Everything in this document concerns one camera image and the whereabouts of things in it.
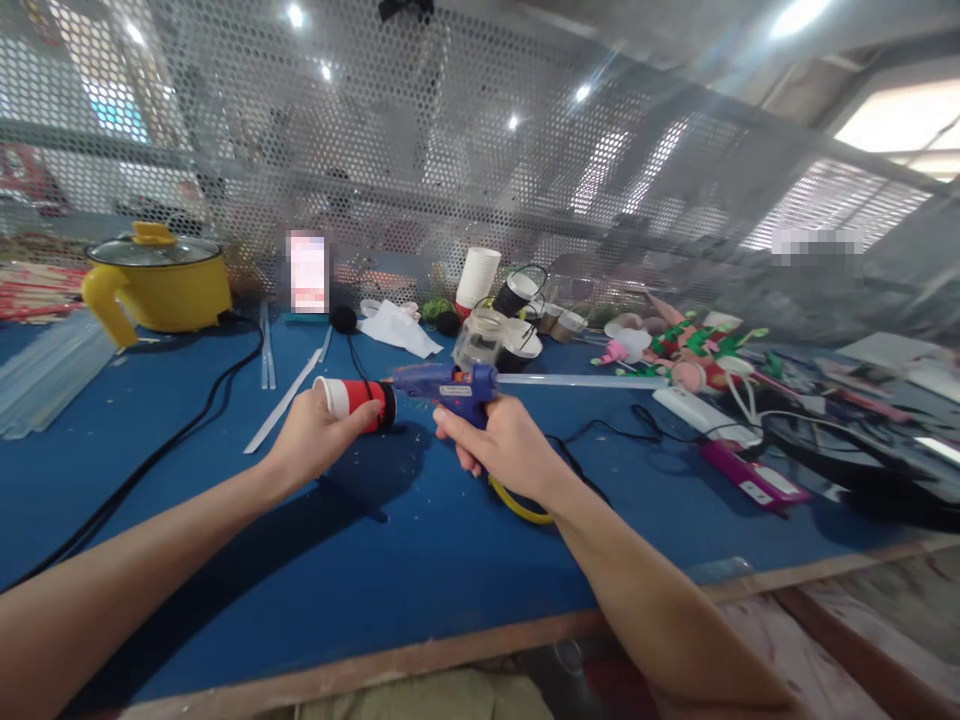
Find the stack of paper cups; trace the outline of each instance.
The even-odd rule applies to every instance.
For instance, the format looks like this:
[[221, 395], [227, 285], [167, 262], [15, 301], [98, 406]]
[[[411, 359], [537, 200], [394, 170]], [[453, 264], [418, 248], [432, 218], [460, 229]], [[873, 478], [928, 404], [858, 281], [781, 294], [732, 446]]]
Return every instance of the stack of paper cups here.
[[490, 294], [493, 278], [500, 267], [500, 253], [488, 248], [473, 247], [467, 251], [467, 260], [457, 288], [457, 304], [472, 310]]

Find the metal mesh panel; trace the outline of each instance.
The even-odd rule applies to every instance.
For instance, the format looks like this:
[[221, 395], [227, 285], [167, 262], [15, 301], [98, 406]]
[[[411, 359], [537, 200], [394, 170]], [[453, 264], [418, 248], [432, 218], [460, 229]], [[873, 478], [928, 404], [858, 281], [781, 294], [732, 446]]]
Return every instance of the metal mesh panel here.
[[147, 217], [272, 292], [278, 240], [310, 228], [345, 302], [452, 293], [482, 244], [594, 319], [645, 289], [747, 315], [775, 230], [869, 244], [944, 195], [497, 4], [440, 4], [386, 23], [356, 0], [5, 4], [0, 257], [80, 264]]

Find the glass lid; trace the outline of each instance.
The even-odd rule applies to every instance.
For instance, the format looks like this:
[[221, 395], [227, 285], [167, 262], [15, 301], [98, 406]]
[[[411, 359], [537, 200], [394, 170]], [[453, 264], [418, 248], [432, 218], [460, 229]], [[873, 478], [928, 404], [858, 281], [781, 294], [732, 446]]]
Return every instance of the glass lid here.
[[162, 223], [135, 222], [133, 237], [107, 240], [88, 248], [87, 255], [98, 262], [127, 267], [187, 265], [220, 253], [211, 240], [173, 235]]

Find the blue tabletop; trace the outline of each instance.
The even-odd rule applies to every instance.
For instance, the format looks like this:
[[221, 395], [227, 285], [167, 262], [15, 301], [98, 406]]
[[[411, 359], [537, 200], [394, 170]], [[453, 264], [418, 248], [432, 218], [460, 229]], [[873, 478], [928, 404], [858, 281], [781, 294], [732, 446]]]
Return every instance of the blue tabletop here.
[[[326, 332], [273, 325], [276, 391], [260, 389], [259, 360], [229, 388], [229, 405], [164, 458], [98, 536], [116, 535], [206, 490], [262, 457], [247, 442]], [[0, 361], [36, 330], [0, 332]], [[449, 360], [451, 341], [435, 360]], [[202, 407], [224, 369], [249, 352], [251, 332], [219, 332], [137, 348], [108, 365], [45, 433], [0, 441], [0, 583], [61, 543]], [[357, 350], [373, 378], [417, 362], [365, 336]], [[532, 371], [604, 372], [597, 348], [552, 340]], [[355, 378], [334, 334], [318, 374]], [[512, 386], [548, 433], [602, 418], [643, 432], [631, 403], [675, 435], [692, 430], [647, 392]], [[217, 409], [222, 408], [222, 401]], [[432, 405], [400, 398], [398, 432], [365, 436], [328, 477], [261, 518], [190, 580], [76, 700], [92, 710], [235, 684], [343, 658], [596, 607], [553, 527], [523, 522], [460, 469], [437, 441]], [[690, 445], [641, 444], [596, 429], [571, 445], [614, 509], [681, 568], [733, 557], [757, 572], [912, 537], [819, 495], [789, 520], [770, 515]], [[342, 487], [350, 488], [346, 493]], [[386, 522], [370, 517], [378, 506]]]

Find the hand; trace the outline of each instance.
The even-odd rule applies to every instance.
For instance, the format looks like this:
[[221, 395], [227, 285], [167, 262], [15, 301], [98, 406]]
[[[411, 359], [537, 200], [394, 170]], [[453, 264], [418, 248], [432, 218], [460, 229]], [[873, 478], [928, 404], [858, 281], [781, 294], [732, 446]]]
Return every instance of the hand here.
[[486, 430], [442, 407], [433, 411], [433, 419], [437, 437], [456, 441], [460, 466], [474, 477], [482, 464], [508, 490], [541, 505], [552, 490], [576, 479], [515, 397], [501, 395], [487, 404]]
[[263, 464], [277, 482], [289, 483], [288, 491], [296, 492], [323, 475], [379, 412], [380, 401], [370, 400], [349, 417], [337, 420], [327, 410], [322, 385], [305, 390], [294, 398], [280, 436]]

